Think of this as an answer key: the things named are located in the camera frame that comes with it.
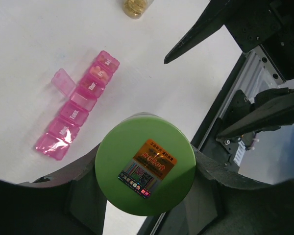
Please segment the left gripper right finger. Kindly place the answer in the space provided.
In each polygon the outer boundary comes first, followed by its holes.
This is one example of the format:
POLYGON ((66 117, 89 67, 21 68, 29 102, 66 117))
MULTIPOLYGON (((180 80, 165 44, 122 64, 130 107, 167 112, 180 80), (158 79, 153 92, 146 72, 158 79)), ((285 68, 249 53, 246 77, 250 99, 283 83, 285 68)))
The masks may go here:
POLYGON ((195 150, 194 187, 160 235, 294 235, 294 179, 270 185, 195 150))

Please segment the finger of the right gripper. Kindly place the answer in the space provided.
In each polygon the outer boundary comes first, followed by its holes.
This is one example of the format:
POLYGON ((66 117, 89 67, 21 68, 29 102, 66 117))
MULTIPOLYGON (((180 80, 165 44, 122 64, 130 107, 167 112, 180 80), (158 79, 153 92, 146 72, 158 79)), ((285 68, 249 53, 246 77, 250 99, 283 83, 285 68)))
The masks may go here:
POLYGON ((250 132, 274 131, 294 124, 294 90, 265 90, 258 93, 249 113, 225 127, 218 140, 241 137, 250 132))

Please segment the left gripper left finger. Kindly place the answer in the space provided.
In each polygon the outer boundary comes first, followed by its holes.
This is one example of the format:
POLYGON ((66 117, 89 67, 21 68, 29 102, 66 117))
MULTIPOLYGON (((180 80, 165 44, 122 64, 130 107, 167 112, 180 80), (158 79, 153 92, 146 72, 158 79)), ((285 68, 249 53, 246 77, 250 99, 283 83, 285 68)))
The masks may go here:
POLYGON ((97 151, 32 183, 0 180, 0 235, 101 235, 107 200, 96 179, 97 151))

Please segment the green pill bottle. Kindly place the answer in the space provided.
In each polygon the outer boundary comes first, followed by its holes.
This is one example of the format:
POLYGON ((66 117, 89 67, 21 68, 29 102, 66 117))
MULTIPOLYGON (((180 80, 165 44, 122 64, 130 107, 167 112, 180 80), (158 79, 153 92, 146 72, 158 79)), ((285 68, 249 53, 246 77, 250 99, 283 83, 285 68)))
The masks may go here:
POLYGON ((95 173, 107 200, 129 214, 158 215, 177 206, 194 181, 196 159, 185 135, 151 113, 130 116, 100 143, 95 173))

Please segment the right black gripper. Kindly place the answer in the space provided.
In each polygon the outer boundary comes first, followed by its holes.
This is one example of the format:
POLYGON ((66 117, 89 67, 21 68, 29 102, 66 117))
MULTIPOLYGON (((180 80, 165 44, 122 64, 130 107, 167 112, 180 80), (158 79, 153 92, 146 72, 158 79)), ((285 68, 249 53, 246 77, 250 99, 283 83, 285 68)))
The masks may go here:
POLYGON ((243 52, 255 48, 275 69, 274 78, 294 79, 294 0, 212 0, 199 19, 165 56, 168 64, 226 26, 243 52))

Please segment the pink weekly pill organizer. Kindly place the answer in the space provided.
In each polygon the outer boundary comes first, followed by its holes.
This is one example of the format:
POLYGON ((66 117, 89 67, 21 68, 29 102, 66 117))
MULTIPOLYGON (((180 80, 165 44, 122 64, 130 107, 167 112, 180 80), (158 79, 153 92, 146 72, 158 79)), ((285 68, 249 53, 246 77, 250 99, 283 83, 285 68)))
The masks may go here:
POLYGON ((102 50, 78 83, 64 69, 56 72, 51 83, 67 101, 36 142, 38 152, 58 161, 64 158, 119 66, 115 57, 102 50))

